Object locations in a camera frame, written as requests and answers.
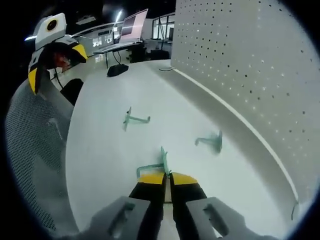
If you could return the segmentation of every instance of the perforated white panel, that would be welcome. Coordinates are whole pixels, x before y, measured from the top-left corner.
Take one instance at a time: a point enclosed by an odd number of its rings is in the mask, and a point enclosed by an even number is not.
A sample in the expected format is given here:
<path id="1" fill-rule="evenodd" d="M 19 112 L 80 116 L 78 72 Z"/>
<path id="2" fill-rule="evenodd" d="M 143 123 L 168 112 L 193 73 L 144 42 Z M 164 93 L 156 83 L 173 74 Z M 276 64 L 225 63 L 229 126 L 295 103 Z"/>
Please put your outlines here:
<path id="1" fill-rule="evenodd" d="M 253 125 L 279 156 L 300 203 L 313 196 L 320 176 L 320 60 L 284 5 L 177 0 L 171 64 Z"/>

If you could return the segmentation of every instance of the curved white table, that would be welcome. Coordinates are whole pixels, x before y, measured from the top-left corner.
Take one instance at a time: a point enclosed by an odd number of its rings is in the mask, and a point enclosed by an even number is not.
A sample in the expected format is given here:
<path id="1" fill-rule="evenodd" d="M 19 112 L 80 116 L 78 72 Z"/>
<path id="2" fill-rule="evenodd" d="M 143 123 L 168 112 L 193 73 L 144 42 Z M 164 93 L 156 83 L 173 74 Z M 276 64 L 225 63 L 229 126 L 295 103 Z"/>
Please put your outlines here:
<path id="1" fill-rule="evenodd" d="M 280 209 L 294 197 L 279 166 L 224 106 L 208 100 L 174 70 L 158 70 L 169 64 L 134 63 L 112 78 L 103 67 L 95 68 L 87 76 L 66 145 L 66 185 L 80 231 L 96 212 L 130 194 L 137 183 L 136 169 L 158 163 L 163 146 L 173 172 L 196 178 L 208 197 L 242 214 L 254 232 L 283 237 L 290 210 Z M 151 116 L 150 123 L 129 123 L 125 132 L 123 121 L 130 107 L 133 117 Z M 219 155 L 203 143 L 195 146 L 196 138 L 219 130 L 224 133 Z"/>

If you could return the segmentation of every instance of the computer monitor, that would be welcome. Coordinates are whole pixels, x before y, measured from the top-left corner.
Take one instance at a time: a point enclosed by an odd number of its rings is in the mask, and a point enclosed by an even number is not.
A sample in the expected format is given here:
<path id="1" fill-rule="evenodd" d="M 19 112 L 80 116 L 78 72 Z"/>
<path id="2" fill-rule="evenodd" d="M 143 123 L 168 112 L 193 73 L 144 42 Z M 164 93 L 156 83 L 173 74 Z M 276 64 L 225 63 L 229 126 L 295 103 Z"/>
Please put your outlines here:
<path id="1" fill-rule="evenodd" d="M 122 26 L 120 43 L 136 42 L 141 39 L 142 28 L 147 17 L 148 9 L 128 16 Z"/>

